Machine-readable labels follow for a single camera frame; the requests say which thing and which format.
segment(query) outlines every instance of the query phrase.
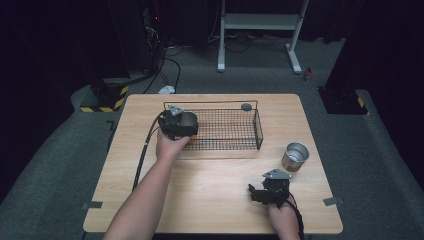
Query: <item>white metal stand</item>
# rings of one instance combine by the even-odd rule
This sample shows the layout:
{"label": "white metal stand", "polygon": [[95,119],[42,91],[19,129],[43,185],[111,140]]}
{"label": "white metal stand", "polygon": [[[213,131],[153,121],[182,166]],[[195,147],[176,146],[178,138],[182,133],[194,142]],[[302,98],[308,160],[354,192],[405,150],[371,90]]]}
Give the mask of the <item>white metal stand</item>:
{"label": "white metal stand", "polygon": [[218,52],[218,72],[225,71],[225,30],[226,29],[264,29],[264,30],[291,30],[293,32],[292,41],[286,44],[293,71],[301,74],[299,61],[297,60],[294,48],[299,37],[303,19],[309,0],[303,0],[299,14],[245,14],[245,13],[225,13],[225,0],[222,0],[221,11],[221,32]]}

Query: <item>gray carpet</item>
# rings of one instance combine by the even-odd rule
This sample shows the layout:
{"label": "gray carpet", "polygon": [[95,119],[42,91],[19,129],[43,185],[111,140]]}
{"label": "gray carpet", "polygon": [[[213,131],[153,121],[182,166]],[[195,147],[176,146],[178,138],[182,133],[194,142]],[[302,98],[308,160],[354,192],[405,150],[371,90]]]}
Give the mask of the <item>gray carpet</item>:
{"label": "gray carpet", "polygon": [[[369,115],[329,115],[317,86],[324,86],[343,42],[300,41],[296,53],[313,78],[293,74],[282,44],[253,44],[240,53],[227,51],[226,71],[216,71],[217,50],[169,49],[181,66],[178,93],[295,93],[300,96],[334,196],[344,230],[312,239],[424,239],[424,195],[391,141],[372,99],[364,90]],[[228,44],[230,50],[246,45]],[[166,61],[163,72],[175,84],[177,67]],[[131,85],[128,95],[145,91],[150,80]],[[147,93],[164,86],[158,77]],[[0,206],[0,239],[81,239],[109,141],[122,108],[113,113],[83,113],[84,87],[71,101],[73,115],[43,144]],[[88,233],[85,239],[101,239]],[[252,239],[248,236],[172,236],[157,239]],[[257,236],[275,239],[275,236]]]}

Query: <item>wire basket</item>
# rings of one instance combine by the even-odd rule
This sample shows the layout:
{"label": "wire basket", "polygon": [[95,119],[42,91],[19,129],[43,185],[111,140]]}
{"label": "wire basket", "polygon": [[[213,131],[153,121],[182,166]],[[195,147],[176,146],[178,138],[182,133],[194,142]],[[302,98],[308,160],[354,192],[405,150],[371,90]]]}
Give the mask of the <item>wire basket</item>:
{"label": "wire basket", "polygon": [[[184,147],[185,151],[261,148],[263,133],[257,101],[167,102],[164,106],[168,104],[193,112],[198,118],[198,134]],[[207,109],[196,108],[197,105]]]}

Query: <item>black electronic equipment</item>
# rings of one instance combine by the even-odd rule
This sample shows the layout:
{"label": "black electronic equipment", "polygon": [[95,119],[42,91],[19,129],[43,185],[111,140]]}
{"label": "black electronic equipment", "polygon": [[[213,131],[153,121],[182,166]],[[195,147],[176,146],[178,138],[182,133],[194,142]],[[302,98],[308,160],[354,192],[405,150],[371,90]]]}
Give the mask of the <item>black electronic equipment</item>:
{"label": "black electronic equipment", "polygon": [[158,119],[162,132],[172,140],[197,135],[199,123],[196,114],[185,112],[182,108],[169,105]]}
{"label": "black electronic equipment", "polygon": [[290,196],[289,179],[291,175],[280,169],[274,169],[262,174],[262,176],[265,177],[262,183],[265,190],[256,190],[255,187],[249,184],[252,201],[261,202],[264,205],[275,203],[280,208]]}

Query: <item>silver cup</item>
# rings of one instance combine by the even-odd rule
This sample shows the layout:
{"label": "silver cup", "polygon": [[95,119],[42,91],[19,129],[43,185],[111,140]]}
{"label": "silver cup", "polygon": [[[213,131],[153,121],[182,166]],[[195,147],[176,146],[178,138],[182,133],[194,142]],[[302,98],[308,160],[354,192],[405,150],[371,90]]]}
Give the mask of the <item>silver cup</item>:
{"label": "silver cup", "polygon": [[289,172],[297,172],[309,158],[308,148],[299,142],[292,142],[287,145],[284,156],[281,160],[283,167]]}

